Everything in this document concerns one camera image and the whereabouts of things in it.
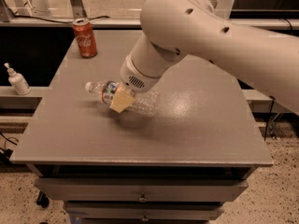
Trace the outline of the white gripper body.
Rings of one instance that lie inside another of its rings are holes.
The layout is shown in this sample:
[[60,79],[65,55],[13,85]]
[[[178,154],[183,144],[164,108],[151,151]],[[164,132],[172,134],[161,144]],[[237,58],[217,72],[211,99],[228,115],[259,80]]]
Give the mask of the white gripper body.
[[121,82],[134,92],[147,92],[151,90],[160,79],[142,75],[134,66],[132,58],[128,55],[121,66]]

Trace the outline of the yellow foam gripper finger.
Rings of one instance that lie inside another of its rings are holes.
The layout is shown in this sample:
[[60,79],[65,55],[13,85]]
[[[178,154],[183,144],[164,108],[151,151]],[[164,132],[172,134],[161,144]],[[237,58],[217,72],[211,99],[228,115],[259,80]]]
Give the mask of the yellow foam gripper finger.
[[109,107],[112,110],[121,113],[122,111],[127,109],[134,101],[134,92],[131,89],[120,85],[117,88]]

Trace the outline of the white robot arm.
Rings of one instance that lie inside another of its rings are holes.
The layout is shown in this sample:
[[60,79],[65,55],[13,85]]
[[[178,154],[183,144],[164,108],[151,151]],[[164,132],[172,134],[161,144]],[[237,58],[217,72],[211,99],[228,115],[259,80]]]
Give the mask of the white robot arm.
[[122,112],[164,72],[193,55],[299,114],[299,38],[226,21],[208,0],[146,0],[142,36],[121,67],[110,108]]

